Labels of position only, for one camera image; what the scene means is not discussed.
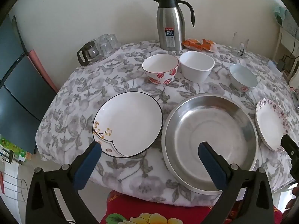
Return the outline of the pink floral rimmed plate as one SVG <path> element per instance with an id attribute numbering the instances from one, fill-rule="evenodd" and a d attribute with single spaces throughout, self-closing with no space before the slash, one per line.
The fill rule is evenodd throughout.
<path id="1" fill-rule="evenodd" d="M 272 100 L 261 99 L 256 104 L 255 122 L 266 147 L 275 152 L 284 152 L 281 139 L 290 133 L 285 112 Z"/>

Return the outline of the white plate black rim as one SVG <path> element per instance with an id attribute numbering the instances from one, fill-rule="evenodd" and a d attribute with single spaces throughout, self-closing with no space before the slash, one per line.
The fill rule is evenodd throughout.
<path id="1" fill-rule="evenodd" d="M 131 158 L 146 151 L 162 127 L 160 104 L 146 93 L 130 91 L 110 98 L 100 107 L 92 133 L 104 154 Z"/>

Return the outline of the pale blue bowl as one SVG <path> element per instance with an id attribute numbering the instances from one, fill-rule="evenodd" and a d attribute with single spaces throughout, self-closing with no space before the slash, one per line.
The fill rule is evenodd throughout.
<path id="1" fill-rule="evenodd" d="M 246 67 L 238 64 L 229 67 L 232 85 L 240 92 L 248 92 L 258 86 L 256 76 Z"/>

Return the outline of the white square bowl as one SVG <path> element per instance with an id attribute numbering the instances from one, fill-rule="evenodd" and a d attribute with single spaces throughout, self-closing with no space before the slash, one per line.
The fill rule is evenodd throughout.
<path id="1" fill-rule="evenodd" d="M 180 58 L 182 75 L 194 83 L 203 83 L 215 66 L 215 60 L 202 52 L 188 51 Z"/>

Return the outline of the strawberry pattern bowl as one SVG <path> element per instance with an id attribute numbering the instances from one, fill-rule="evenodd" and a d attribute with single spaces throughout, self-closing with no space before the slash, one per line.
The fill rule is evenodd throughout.
<path id="1" fill-rule="evenodd" d="M 173 82 L 178 66 L 179 60 L 169 54 L 152 55 L 142 62 L 143 71 L 155 85 L 168 85 Z"/>

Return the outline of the large stainless steel basin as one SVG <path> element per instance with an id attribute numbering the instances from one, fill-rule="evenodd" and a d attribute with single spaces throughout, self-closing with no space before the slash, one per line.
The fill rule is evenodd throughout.
<path id="1" fill-rule="evenodd" d="M 180 102 L 170 112 L 162 131 L 165 164 L 187 189 L 219 195 L 199 156 L 207 142 L 229 163 L 253 170 L 258 154 L 258 134 L 249 115 L 232 100 L 200 94 Z"/>

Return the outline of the red floral stool cushion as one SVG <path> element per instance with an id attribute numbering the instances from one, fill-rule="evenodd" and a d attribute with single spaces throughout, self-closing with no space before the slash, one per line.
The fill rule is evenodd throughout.
<path id="1" fill-rule="evenodd" d="M 201 223 L 211 206 L 175 206 L 111 191 L 101 223 Z"/>

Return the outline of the black charger plug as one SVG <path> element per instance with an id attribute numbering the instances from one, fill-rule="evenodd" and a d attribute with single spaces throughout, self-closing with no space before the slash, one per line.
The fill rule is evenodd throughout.
<path id="1" fill-rule="evenodd" d="M 286 62 L 283 59 L 280 59 L 277 63 L 277 69 L 279 71 L 282 71 L 284 69 L 284 67 L 286 66 Z"/>

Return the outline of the dark grey refrigerator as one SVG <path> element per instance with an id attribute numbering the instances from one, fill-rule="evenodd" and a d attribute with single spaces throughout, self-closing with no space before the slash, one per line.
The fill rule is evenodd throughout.
<path id="1" fill-rule="evenodd" d="M 1 24 L 1 135 L 31 154 L 36 132 L 56 96 L 21 46 L 15 19 Z"/>

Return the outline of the pink rolled mat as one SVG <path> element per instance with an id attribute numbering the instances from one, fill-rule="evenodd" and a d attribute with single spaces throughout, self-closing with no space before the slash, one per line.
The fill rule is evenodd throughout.
<path id="1" fill-rule="evenodd" d="M 58 89 L 57 89 L 56 85 L 53 83 L 52 79 L 47 74 L 47 72 L 44 69 L 44 67 L 43 67 L 40 59 L 38 58 L 38 55 L 36 54 L 35 50 L 30 50 L 28 52 L 28 56 L 27 57 L 30 59 L 30 61 L 32 62 L 32 64 L 34 65 L 34 67 L 36 68 L 36 70 L 38 71 L 38 73 L 41 75 L 41 77 L 57 93 Z"/>

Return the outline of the clear glass mug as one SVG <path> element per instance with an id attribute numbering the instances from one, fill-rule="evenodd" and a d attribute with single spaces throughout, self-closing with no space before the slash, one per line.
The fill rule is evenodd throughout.
<path id="1" fill-rule="evenodd" d="M 245 39 L 235 32 L 231 44 L 231 53 L 236 57 L 245 58 L 247 56 L 248 43 L 249 39 Z"/>

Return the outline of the orange snack packet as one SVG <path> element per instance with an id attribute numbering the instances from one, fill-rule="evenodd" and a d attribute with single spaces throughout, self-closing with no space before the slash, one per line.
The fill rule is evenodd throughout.
<path id="1" fill-rule="evenodd" d="M 217 46 L 213 41 L 204 38 L 201 41 L 198 41 L 196 39 L 187 39 L 182 42 L 182 45 L 187 49 L 198 51 L 198 52 L 200 51 L 215 52 L 217 49 Z"/>

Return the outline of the upturned drinking glass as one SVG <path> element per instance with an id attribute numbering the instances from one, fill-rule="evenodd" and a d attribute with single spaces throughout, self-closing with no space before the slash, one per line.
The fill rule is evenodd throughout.
<path id="1" fill-rule="evenodd" d="M 107 58 L 121 47 L 115 34 L 103 34 L 98 38 L 98 46 L 103 58 Z"/>

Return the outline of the stainless steel thermos jug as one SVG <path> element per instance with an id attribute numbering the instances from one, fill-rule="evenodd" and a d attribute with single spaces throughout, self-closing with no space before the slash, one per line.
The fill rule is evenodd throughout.
<path id="1" fill-rule="evenodd" d="M 159 6 L 157 10 L 157 29 L 160 48 L 166 51 L 180 51 L 186 40 L 184 16 L 179 4 L 189 7 L 191 23 L 195 24 L 195 13 L 192 5 L 182 0 L 154 0 Z"/>

